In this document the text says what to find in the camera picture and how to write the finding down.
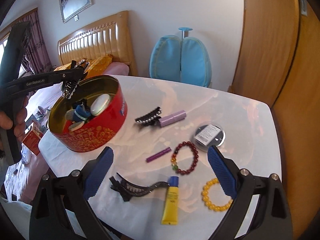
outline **metal screw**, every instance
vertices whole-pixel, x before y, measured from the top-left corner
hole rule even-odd
[[[79,170],[74,170],[73,172],[71,172],[71,176],[72,177],[78,177],[80,175],[80,171]]]
[[[249,175],[249,171],[246,170],[246,169],[241,169],[241,170],[240,170],[240,173],[241,173],[243,176]]]
[[[50,176],[48,174],[44,174],[42,176],[42,180],[48,180],[50,178]]]
[[[279,179],[279,176],[278,176],[277,174],[273,173],[273,174],[271,175],[271,178],[274,179],[274,180],[278,180],[278,179]]]

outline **window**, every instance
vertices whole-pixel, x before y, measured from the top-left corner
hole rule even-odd
[[[7,42],[8,42],[8,36],[6,36],[2,41],[0,41],[0,64],[2,61],[4,47],[7,45]],[[21,77],[24,73],[26,73],[26,70],[24,69],[24,67],[21,64],[20,70],[19,70],[19,77]]]

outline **yellow cloth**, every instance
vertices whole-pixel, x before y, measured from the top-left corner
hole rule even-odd
[[[85,79],[101,75],[112,62],[112,55],[108,54],[106,56],[98,57],[97,59],[93,59],[93,60],[88,59],[88,61],[90,62],[90,65],[85,70],[85,72],[88,72]],[[71,67],[71,63],[68,63],[63,66],[57,67],[54,71],[66,70],[66,69],[69,69],[70,67]]]

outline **white wall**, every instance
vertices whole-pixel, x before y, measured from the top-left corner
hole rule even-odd
[[[0,29],[38,7],[39,21],[53,65],[60,65],[57,42],[93,21],[130,10],[129,28],[140,76],[148,76],[151,51],[164,35],[180,36],[187,26],[205,44],[212,63],[212,88],[224,90],[232,83],[238,59],[243,0],[93,0],[79,20],[62,23],[58,0],[16,0]]]

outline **wooden wardrobe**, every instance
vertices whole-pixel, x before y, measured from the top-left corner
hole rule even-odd
[[[300,1],[245,1],[229,89],[271,108],[294,239],[303,237],[320,208],[320,21]]]

